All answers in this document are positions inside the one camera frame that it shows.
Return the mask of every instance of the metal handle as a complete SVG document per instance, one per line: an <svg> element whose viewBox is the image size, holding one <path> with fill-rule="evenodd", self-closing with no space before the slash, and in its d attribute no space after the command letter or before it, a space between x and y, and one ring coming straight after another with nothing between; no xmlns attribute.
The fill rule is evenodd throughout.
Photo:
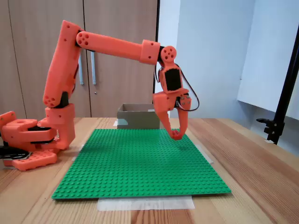
<svg viewBox="0 0 299 224"><path fill-rule="evenodd" d="M78 65L79 65L79 80L80 80L80 85L84 85L83 73L82 73L81 54L79 56Z"/></svg>
<svg viewBox="0 0 299 224"><path fill-rule="evenodd" d="M93 84L96 85L97 81L95 79L95 67L94 67L94 52L90 52L90 57L92 59L92 76L93 76Z"/></svg>

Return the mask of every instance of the wooden cabinet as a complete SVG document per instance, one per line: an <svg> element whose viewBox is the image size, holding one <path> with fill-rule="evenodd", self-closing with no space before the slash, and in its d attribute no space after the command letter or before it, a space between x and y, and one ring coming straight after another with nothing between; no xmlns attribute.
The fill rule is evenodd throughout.
<svg viewBox="0 0 299 224"><path fill-rule="evenodd" d="M26 118L7 1L0 2L0 27L0 114L14 111L18 118Z"/></svg>
<svg viewBox="0 0 299 224"><path fill-rule="evenodd" d="M142 43L155 40L157 1L84 0L85 29L89 32ZM92 117L116 117L123 103L151 103L152 65L94 53L96 85L92 82L91 55L88 75Z"/></svg>
<svg viewBox="0 0 299 224"><path fill-rule="evenodd" d="M0 113L15 110L18 117L45 116L43 91L62 20L136 43L156 37L156 0L9 0L1 4L1 17L5 17L1 27L6 32L0 38L7 46L0 63L9 76L1 74L0 99L9 100L0 102ZM77 75L70 100L77 117L115 117L122 103L152 102L152 65L94 55L96 84L90 51L81 51L84 85Z"/></svg>

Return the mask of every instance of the wire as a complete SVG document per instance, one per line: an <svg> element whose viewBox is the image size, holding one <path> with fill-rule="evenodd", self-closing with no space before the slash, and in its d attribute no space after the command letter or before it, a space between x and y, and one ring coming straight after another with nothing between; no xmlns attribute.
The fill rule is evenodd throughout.
<svg viewBox="0 0 299 224"><path fill-rule="evenodd" d="M155 74L155 80L157 81L157 83L160 82L159 74L160 74L161 69L162 69L162 67L159 69L158 75L157 75L157 64L155 65L154 74Z"/></svg>
<svg viewBox="0 0 299 224"><path fill-rule="evenodd" d="M186 79L185 75L183 74L182 69L181 69L181 72L182 72L182 75L183 75L184 80L186 81L186 83L188 84L189 88L191 89L191 91L192 91L193 94L195 95L195 97L196 97L196 99L197 99L198 106L197 106L195 109L192 109L192 110L186 110L186 109L184 109L184 108L181 106L181 104L180 104L178 101L176 101L177 106L178 106L181 110L183 110L183 111L189 111L189 112L191 112L191 111L195 111L195 110L197 110L197 109L199 108L199 99L198 99L198 96L196 95L196 93L195 93L195 91L193 90L192 86L189 84L188 80ZM159 79L159 75L157 76L157 65L155 65L155 71L154 71L154 74L155 74L155 80L157 81L157 83L159 83L159 82L160 82L160 79Z"/></svg>
<svg viewBox="0 0 299 224"><path fill-rule="evenodd" d="M193 94L195 95L195 97L196 97L196 99L197 99L198 106L197 106L195 109L192 109L192 110L186 110L186 109L184 109L184 108L181 106L181 104L180 104L178 101L177 101L177 105L178 105L179 108L180 108L181 110L183 110L183 111L189 111L189 112L191 112L191 111L195 111L195 110L197 110L197 109L199 108L199 99L198 99L198 96L196 95L196 93L195 93L195 91L193 90L192 86L191 86L191 85L189 84L189 82L187 81L185 75L183 74L182 69L181 69L181 72L182 72L182 75L183 75L184 80L186 81L186 83L188 84L189 88L191 89L191 91L192 91Z"/></svg>

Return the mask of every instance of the wooden table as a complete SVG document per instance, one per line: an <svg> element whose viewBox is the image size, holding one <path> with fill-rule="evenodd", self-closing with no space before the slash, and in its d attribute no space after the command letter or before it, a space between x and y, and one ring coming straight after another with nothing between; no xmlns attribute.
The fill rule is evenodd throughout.
<svg viewBox="0 0 299 224"><path fill-rule="evenodd" d="M299 223L299 158L228 119L190 119L186 133L214 161L231 195L193 197L194 210L99 212L97 200L52 200L93 129L115 128L114 121L75 119L76 138L58 163L0 170L0 223ZM178 120L171 124L178 127Z"/></svg>

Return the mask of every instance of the orange robot link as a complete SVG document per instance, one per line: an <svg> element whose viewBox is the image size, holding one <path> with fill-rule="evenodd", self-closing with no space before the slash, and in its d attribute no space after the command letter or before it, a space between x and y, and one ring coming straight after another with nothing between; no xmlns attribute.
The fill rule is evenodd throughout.
<svg viewBox="0 0 299 224"><path fill-rule="evenodd" d="M57 161L56 153L67 149L75 138L74 105L69 104L76 83L78 58L81 49L96 51L162 66L158 74L162 92L153 94L157 116L175 140L182 139L188 124L191 99L183 88L182 71L174 63L174 47L162 47L154 41L132 43L109 36L93 34L78 25L63 21L55 53L49 68L43 102L46 118L16 119L14 112L0 115L0 132L5 145L33 152L28 159L6 160L5 165L27 170ZM177 108L180 131L171 130L168 111Z"/></svg>

